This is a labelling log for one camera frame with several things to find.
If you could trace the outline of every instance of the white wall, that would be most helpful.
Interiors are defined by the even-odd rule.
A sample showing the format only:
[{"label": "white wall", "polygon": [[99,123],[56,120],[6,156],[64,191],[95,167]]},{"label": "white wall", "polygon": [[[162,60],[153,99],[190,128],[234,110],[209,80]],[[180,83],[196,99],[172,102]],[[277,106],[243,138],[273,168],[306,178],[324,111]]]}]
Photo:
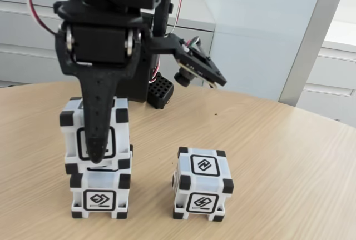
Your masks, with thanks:
[{"label": "white wall", "polygon": [[206,0],[226,89],[277,101],[317,0]]},{"label": "white wall", "polygon": [[334,20],[356,23],[356,0],[340,0]]}]

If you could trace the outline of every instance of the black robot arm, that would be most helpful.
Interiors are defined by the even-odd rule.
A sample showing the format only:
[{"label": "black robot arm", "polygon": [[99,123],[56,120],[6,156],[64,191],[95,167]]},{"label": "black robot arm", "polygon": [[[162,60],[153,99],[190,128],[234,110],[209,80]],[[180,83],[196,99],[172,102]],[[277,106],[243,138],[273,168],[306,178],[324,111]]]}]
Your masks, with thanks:
[{"label": "black robot arm", "polygon": [[[224,85],[225,78],[199,48],[174,34],[164,36],[171,0],[68,0],[54,9],[64,22],[56,34],[56,52],[64,74],[79,79],[83,95],[85,139],[93,163],[105,155],[112,100],[118,85],[142,89],[147,98],[156,54],[172,54],[181,67],[175,79],[188,86],[195,77]],[[141,8],[156,9],[151,22]]]}]

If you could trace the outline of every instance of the white cube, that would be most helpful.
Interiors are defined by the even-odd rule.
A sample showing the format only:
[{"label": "white cube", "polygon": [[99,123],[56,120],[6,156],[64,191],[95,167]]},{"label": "white cube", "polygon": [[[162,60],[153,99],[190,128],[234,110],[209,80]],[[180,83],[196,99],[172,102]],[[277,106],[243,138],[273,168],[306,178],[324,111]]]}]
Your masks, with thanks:
[{"label": "white cube", "polygon": [[88,168],[84,173],[73,174],[72,217],[88,218],[89,213],[108,212],[112,218],[126,219],[130,185],[131,165],[121,170]]},{"label": "white cube", "polygon": [[225,151],[180,147],[178,158],[172,178],[173,218],[188,219],[194,213],[221,222],[225,200],[234,190]]},{"label": "white cube", "polygon": [[88,167],[107,166],[114,170],[129,167],[130,131],[126,98],[113,101],[107,150],[99,164],[91,162],[87,153],[82,98],[71,98],[60,115],[60,124],[66,142],[67,174],[84,173]]}]

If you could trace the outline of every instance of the red and white wire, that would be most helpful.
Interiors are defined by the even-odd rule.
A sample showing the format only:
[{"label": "red and white wire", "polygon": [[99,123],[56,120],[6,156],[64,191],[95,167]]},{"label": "red and white wire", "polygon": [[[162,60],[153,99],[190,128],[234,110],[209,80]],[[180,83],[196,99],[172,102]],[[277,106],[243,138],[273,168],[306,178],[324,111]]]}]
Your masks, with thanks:
[{"label": "red and white wire", "polygon": [[154,83],[157,80],[157,74],[161,66],[161,55],[158,57],[158,63],[154,71],[154,75],[152,76],[152,80],[149,81],[149,83]]},{"label": "red and white wire", "polygon": [[178,20],[179,20],[179,15],[180,15],[180,9],[182,7],[182,1],[183,0],[179,0],[178,9],[177,9],[177,15],[176,15],[176,21],[174,23],[173,29],[168,34],[173,33],[175,28],[177,27]]},{"label": "red and white wire", "polygon": [[47,27],[47,25],[45,25],[45,23],[40,19],[40,17],[37,15],[37,12],[33,6],[33,2],[32,0],[26,0],[27,1],[27,6],[29,9],[29,13],[31,15],[31,17],[33,18],[33,20],[39,25],[41,26],[41,28],[43,28],[44,30],[46,30],[47,32],[49,32],[52,35],[56,35],[56,33],[54,31],[52,31],[51,29],[49,29]]}]

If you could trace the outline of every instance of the wooden table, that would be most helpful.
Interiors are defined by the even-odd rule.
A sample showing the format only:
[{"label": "wooden table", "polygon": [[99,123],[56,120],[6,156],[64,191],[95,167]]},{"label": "wooden table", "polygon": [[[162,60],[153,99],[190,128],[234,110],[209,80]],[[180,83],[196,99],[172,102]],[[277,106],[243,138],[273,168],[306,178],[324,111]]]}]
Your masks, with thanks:
[{"label": "wooden table", "polygon": [[[356,239],[356,130],[243,94],[175,87],[158,111],[130,102],[127,220],[72,219],[58,115],[77,83],[0,89],[0,239]],[[222,223],[172,219],[179,146],[226,150]]]}]

